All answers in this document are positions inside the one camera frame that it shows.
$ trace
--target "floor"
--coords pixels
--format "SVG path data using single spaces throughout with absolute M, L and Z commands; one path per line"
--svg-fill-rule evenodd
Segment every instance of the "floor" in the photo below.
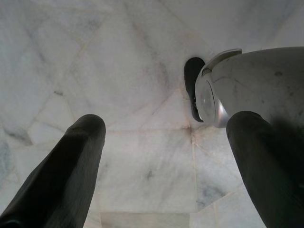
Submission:
M 192 56 L 304 45 L 301 0 L 1 0 L 0 212 L 80 116 L 106 143 L 86 228 L 264 228 Z

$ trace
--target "marble floor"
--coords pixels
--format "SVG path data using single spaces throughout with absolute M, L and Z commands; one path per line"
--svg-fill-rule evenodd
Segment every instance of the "marble floor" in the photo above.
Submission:
M 1 0 L 0 212 L 80 116 L 106 143 L 86 228 L 264 228 L 192 56 L 304 45 L 301 0 Z

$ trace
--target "black rubber sole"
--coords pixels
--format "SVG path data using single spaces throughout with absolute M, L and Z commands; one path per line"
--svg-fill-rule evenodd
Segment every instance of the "black rubber sole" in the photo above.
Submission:
M 195 82 L 204 65 L 205 62 L 201 58 L 193 57 L 186 62 L 184 67 L 185 86 L 191 101 L 192 116 L 198 122 L 204 121 L 200 118 L 196 107 Z

